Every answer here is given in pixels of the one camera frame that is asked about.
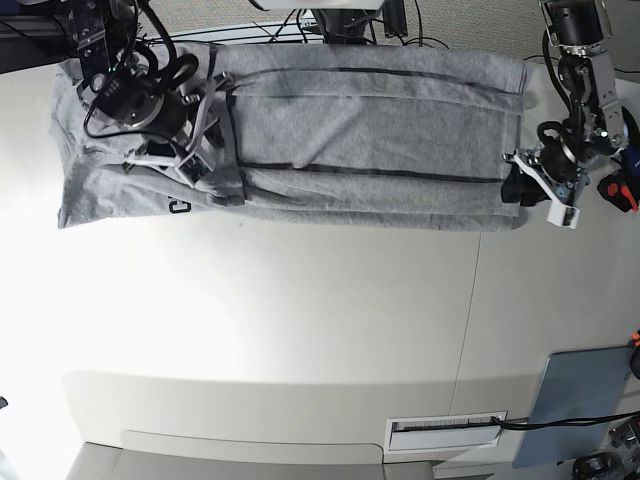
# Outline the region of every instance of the gray cloth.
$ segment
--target gray cloth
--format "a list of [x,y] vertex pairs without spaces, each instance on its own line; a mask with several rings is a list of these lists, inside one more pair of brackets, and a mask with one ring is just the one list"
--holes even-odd
[[[225,146],[198,189],[148,167],[125,172],[124,154],[142,139],[87,138],[85,110],[59,72],[52,133],[65,170],[61,228],[204,210],[292,222],[512,228],[519,209],[501,202],[509,172],[502,154],[518,143],[522,62],[429,48],[264,45],[218,47],[210,63],[208,47],[189,51],[201,59],[199,79],[233,78],[212,106]],[[237,178],[244,203],[222,206]]]

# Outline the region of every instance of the white tabletop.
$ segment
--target white tabletop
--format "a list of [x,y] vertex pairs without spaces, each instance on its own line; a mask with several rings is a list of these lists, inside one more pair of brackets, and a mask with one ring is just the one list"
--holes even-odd
[[[545,205],[507,234],[223,213],[59,231],[53,73],[0,77],[0,395],[11,402],[0,449],[22,478],[63,478],[77,454],[60,388],[76,369],[437,384],[438,410],[526,415],[551,352],[620,344],[640,328],[640,223],[595,185],[577,231],[547,224]],[[564,115],[544,69],[529,77],[523,145]],[[640,86],[620,82],[619,95],[640,118]]]

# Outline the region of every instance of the gray carpet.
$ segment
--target gray carpet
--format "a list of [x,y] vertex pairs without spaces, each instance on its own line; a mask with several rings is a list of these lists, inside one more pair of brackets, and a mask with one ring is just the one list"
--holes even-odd
[[[410,37],[418,35],[414,0],[405,0]],[[516,58],[541,53],[544,22],[537,0],[418,0],[425,35],[452,48],[481,49]],[[262,12],[248,0],[153,0],[171,32],[221,25],[284,20],[288,12]],[[640,70],[640,1],[607,0],[616,68]],[[377,28],[378,39],[384,38]],[[398,43],[390,39],[384,43]],[[618,74],[640,82],[640,75]]]

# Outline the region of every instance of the white table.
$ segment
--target white table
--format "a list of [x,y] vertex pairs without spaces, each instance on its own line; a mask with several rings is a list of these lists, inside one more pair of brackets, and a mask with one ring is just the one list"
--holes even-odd
[[[508,234],[222,213],[59,231],[62,169],[47,134],[53,75],[46,67],[0,77],[0,394],[11,402],[0,449],[24,479],[64,478],[78,452],[60,387],[72,370],[420,384],[433,387],[427,414],[515,417],[528,413],[550,353],[620,344],[640,328],[640,223],[595,185],[577,231],[547,224],[546,205]],[[540,66],[527,90],[524,145],[538,123],[563,115]],[[620,82],[619,95],[640,118],[640,85]],[[631,397],[621,408],[639,404]],[[438,475],[511,461],[508,443],[441,454]]]

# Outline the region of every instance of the vent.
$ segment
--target vent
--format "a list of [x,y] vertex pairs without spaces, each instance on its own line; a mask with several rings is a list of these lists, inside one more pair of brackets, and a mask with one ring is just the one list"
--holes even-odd
[[449,417],[392,418],[387,421],[384,452],[415,454],[495,447],[500,427],[491,417],[504,420],[506,412]]

